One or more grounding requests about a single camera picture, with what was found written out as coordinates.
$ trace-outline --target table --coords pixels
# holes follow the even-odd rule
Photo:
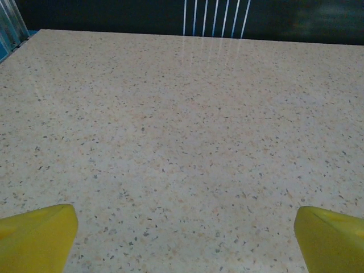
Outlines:
[[[0,65],[0,217],[64,202],[64,272],[306,272],[363,217],[364,47],[41,30]]]

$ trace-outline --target yellow plastic piece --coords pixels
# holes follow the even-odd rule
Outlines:
[[[61,273],[77,227],[69,204],[1,219],[0,272]]]
[[[310,273],[363,273],[364,220],[301,207],[295,234]]]

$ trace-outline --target blue edge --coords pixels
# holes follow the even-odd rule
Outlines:
[[[29,30],[30,36],[33,36],[37,32],[38,32],[38,30]],[[7,55],[7,53],[6,53],[5,48],[2,46],[2,44],[0,44],[0,63],[1,63],[2,59],[6,57],[6,55]]]

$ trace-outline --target dark background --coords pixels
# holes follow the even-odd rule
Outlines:
[[[228,0],[218,1],[221,37]],[[53,28],[183,35],[184,0],[16,0],[30,30]],[[231,37],[238,0],[230,0],[224,37]],[[234,38],[240,38],[248,0],[240,0]],[[195,35],[202,35],[205,0],[197,1]],[[216,0],[208,0],[205,36],[212,35]],[[195,0],[187,1],[186,35]],[[243,38],[364,45],[363,0],[251,0]]]

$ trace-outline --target speckled surface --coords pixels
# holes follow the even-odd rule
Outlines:
[[[41,30],[0,65],[0,217],[72,203],[64,272],[306,272],[363,217],[364,47]]]

